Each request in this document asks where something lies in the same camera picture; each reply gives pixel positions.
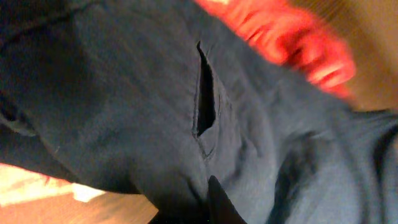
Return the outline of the navy blue shorts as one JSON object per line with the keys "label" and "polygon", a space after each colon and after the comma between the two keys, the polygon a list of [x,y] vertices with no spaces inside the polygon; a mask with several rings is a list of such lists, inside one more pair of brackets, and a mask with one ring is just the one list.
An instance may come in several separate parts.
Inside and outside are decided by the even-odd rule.
{"label": "navy blue shorts", "polygon": [[396,223],[397,115],[355,112],[192,1],[2,1],[1,162],[210,222]]}

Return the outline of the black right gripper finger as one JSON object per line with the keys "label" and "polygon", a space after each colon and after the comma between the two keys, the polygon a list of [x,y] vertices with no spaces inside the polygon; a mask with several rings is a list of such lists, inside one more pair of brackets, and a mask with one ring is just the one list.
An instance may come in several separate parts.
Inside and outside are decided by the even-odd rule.
{"label": "black right gripper finger", "polygon": [[213,175],[208,181],[208,206],[211,224],[247,224]]}

